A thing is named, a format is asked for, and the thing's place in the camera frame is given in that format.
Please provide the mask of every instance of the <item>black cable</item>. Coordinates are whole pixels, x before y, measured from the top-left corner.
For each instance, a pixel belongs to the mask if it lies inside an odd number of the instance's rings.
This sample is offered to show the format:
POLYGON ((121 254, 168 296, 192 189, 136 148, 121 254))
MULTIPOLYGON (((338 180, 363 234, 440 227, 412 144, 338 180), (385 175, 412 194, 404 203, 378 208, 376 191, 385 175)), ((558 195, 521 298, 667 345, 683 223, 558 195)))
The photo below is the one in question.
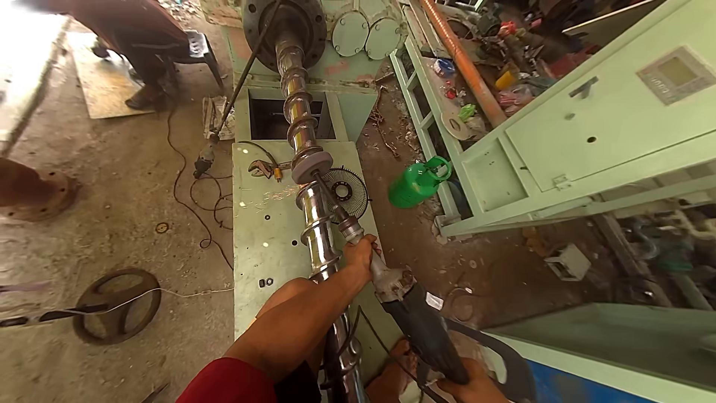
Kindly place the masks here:
POLYGON ((259 145, 258 143, 254 143, 253 141, 248 141, 248 140, 236 141, 236 143, 251 144, 252 146, 259 147, 259 148, 263 151, 263 153, 266 154, 266 156, 268 157, 268 159, 271 160, 271 163, 272 163, 273 165, 279 166, 279 163, 276 162, 276 159, 274 158, 274 156, 272 156, 271 153, 269 153, 264 147, 262 147, 262 146, 259 145))
POLYGON ((194 182, 192 182, 191 186, 189 187, 189 198, 191 199, 192 202, 194 202, 194 205, 196 205, 198 208, 200 208, 204 211, 207 211, 207 212, 212 212, 214 221, 216 222, 216 224, 219 225, 219 228, 233 229, 233 227, 227 227, 226 225, 224 225, 223 221, 220 221, 216 217, 217 211, 233 208, 232 206, 224 206, 224 207, 218 206, 222 200, 226 200, 227 202, 233 202, 233 200, 227 199, 229 196, 232 196, 233 193, 223 194, 223 190, 221 189, 221 184, 219 183, 219 179, 228 179, 228 178, 231 178, 231 175, 230 176, 222 176, 220 178, 215 178, 214 176, 211 176, 210 174, 207 174, 206 172, 204 172, 203 175, 205 175, 205 176, 202 176, 199 179, 194 179, 194 182), (216 188, 219 190, 219 195, 216 197, 216 202, 214 203, 214 207, 212 207, 212 208, 204 207, 201 204, 199 204, 199 202, 196 199, 194 199, 194 185, 196 185, 197 182, 199 182, 203 179, 213 180, 214 184, 216 184, 216 188))
POLYGON ((231 263, 229 262, 229 259, 226 257, 226 253, 224 253, 223 248, 221 247, 221 245, 214 240, 213 235, 211 234, 211 231, 209 230, 209 227, 206 225, 206 223, 204 222, 204 220, 202 220, 201 217, 199 217, 199 214, 197 214, 197 213, 194 211, 194 209, 192 209, 192 208, 191 208, 188 204, 186 204, 185 202, 179 200, 179 198, 177 197, 177 184, 179 183, 179 178, 181 177, 181 174, 182 174, 182 173, 184 172, 184 170, 186 169, 186 157, 184 157, 184 154, 182 154, 181 151, 179 151, 179 150, 174 146, 174 144, 172 144, 172 140, 171 140, 171 135, 172 135, 172 125, 171 125, 172 116, 174 116, 174 112, 176 112, 177 106, 178 106, 178 102, 174 102, 174 105, 172 106, 172 109, 171 109, 171 111, 169 112, 169 115, 167 116, 167 143, 169 143, 169 147, 171 147, 171 148, 174 150, 174 152, 176 152, 177 154, 179 154, 179 156, 181 157, 181 160, 182 160, 181 169, 179 170, 179 172, 177 173, 176 178, 174 179, 174 186, 173 186, 173 190, 172 190, 172 195, 174 196, 174 200, 176 200, 177 203, 179 203, 179 204, 181 204, 182 206, 186 207, 186 209, 189 210, 189 211, 191 212, 191 214, 194 214, 194 217, 196 217, 196 219, 199 220, 199 222, 201 223, 201 225, 204 226, 204 229, 206 230, 206 233, 208 234, 208 237, 207 237, 207 238, 204 238, 204 239, 201 240, 201 241, 199 241, 199 247, 200 247, 201 249, 206 249, 206 248, 210 247, 212 243, 213 243, 213 244, 216 244, 216 246, 219 248, 219 251, 221 251, 221 257, 223 257, 224 262, 226 262, 226 265, 229 266, 229 268, 233 271, 233 266, 232 266, 231 263))
POLYGON ((403 372, 408 374, 408 376, 410 376, 410 378, 413 381, 415 381, 415 384, 420 389, 420 396, 421 396, 420 401, 422 401, 422 394, 426 394, 432 400, 434 400, 435 403, 448 403, 448 401, 443 399, 439 394, 435 393, 428 385, 420 385, 420 382, 417 380, 417 377, 415 377, 415 375, 411 374, 410 371, 408 371, 408 369, 405 368, 405 366, 403 366, 403 364, 398 359, 396 359, 395 357, 390 355, 390 350, 388 350, 388 348, 385 346, 385 343, 383 343, 383 340, 380 338, 380 336, 378 336, 378 332, 375 331, 373 324, 370 323, 370 319, 368 319, 368 317, 365 315, 365 312, 363 312, 363 307, 360 305, 358 305, 358 311, 356 312, 356 318, 353 321, 353 327, 351 328, 350 334, 349 334, 348 338, 346 339, 346 341, 343 342, 343 345, 341 346, 341 348, 338 350, 338 354, 337 354, 338 357, 341 356, 343 351, 345 351, 345 349, 348 347, 350 341, 355 337, 356 329, 358 329, 358 318, 360 316, 363 316, 365 323, 368 323, 368 327, 370 327, 370 331, 373 332, 373 336, 375 336, 375 338, 378 340, 378 343, 380 343, 380 346, 383 348, 385 353, 388 355, 388 358, 391 359, 396 364, 398 364, 400 369, 402 369, 403 372))

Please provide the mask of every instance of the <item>plastic chair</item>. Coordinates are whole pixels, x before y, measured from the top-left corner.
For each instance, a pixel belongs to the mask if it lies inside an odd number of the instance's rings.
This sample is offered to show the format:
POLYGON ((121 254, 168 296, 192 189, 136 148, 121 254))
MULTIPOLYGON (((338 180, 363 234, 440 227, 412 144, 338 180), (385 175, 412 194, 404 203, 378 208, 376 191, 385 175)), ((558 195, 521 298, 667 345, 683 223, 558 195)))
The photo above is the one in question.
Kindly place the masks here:
POLYGON ((216 84, 218 84, 221 92, 223 93, 223 81, 221 80, 221 73, 219 72, 219 65, 214 56, 214 51, 211 49, 209 40, 206 35, 201 32, 195 31, 194 29, 187 29, 186 36, 189 39, 189 56, 188 57, 174 57, 167 54, 162 55, 162 60, 167 68, 168 77, 172 85, 178 86, 177 71, 174 67, 174 63, 181 65, 194 65, 196 63, 206 63, 211 70, 211 74, 214 75, 216 84))

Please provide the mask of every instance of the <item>red sleeve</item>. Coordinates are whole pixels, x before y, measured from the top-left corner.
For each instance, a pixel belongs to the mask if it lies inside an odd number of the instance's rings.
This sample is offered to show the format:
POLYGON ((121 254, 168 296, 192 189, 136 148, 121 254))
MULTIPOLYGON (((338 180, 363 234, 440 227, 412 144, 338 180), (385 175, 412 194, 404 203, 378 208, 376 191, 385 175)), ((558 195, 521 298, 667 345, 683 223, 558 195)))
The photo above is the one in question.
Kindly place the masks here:
POLYGON ((177 403, 276 403, 274 382, 260 369, 239 359, 210 362, 177 399, 177 403))

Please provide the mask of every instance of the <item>white cable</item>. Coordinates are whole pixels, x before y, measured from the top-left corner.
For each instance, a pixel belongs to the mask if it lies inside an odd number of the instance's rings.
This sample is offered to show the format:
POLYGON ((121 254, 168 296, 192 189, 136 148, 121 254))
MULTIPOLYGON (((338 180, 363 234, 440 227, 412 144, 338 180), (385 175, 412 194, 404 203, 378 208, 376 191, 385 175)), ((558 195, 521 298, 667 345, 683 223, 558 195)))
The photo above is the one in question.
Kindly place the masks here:
POLYGON ((110 309, 108 309, 108 310, 101 310, 101 311, 99 311, 99 312, 82 312, 82 311, 80 311, 80 310, 74 310, 74 309, 55 309, 55 310, 53 310, 53 311, 54 311, 54 312, 67 312, 67 313, 73 313, 73 314, 79 314, 79 315, 102 315, 102 314, 105 314, 105 313, 107 313, 107 312, 111 312, 111 311, 113 311, 113 310, 119 308, 120 306, 127 305, 128 303, 130 303, 130 302, 132 302, 132 301, 134 301, 134 300, 137 300, 137 299, 139 299, 139 298, 141 298, 141 297, 147 295, 148 293, 151 293, 152 291, 156 291, 156 290, 164 291, 165 293, 173 294, 173 295, 176 295, 176 296, 181 297, 181 298, 189 298, 189 297, 195 297, 195 296, 198 296, 198 295, 209 295, 209 294, 213 294, 213 293, 223 293, 224 291, 232 291, 232 290, 233 290, 233 287, 231 287, 231 288, 224 288, 224 289, 222 289, 222 290, 204 290, 204 291, 201 291, 200 293, 187 294, 187 295, 183 295, 183 294, 180 294, 180 293, 176 293, 176 292, 174 292, 174 291, 172 291, 172 290, 167 290, 166 288, 157 287, 157 288, 152 288, 151 290, 146 290, 144 293, 141 293, 141 294, 137 295, 136 297, 134 297, 134 298, 132 298, 132 299, 130 299, 130 300, 126 300, 125 302, 123 302, 123 303, 121 303, 121 304, 115 306, 114 308, 110 308, 110 309))

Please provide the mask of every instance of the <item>person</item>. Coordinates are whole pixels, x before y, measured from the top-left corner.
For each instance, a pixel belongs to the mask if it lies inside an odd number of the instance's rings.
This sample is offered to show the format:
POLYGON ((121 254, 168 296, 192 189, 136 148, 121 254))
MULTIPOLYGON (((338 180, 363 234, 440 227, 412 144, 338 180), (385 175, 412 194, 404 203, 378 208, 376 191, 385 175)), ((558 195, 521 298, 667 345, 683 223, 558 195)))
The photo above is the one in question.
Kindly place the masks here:
MULTIPOLYGON (((376 237, 346 244, 346 266, 316 284, 305 278, 288 281, 256 315, 254 322, 223 357, 210 362, 189 383, 177 403, 194 402, 320 402, 317 374, 324 337, 334 320, 371 280, 369 270, 376 237)), ((410 360, 410 347, 400 341, 391 354, 410 360)), ((477 361, 464 359, 468 385, 441 381, 438 386, 464 403, 506 403, 477 361)), ((366 389, 372 403, 397 403, 407 378, 388 364, 366 389)))
MULTIPOLYGON (((91 29, 107 48, 126 57, 144 86, 125 101, 133 109, 157 105, 165 96, 161 56, 186 58, 189 40, 158 0, 15 0, 49 14, 66 14, 91 29)), ((93 49, 95 54, 101 49, 93 49)))

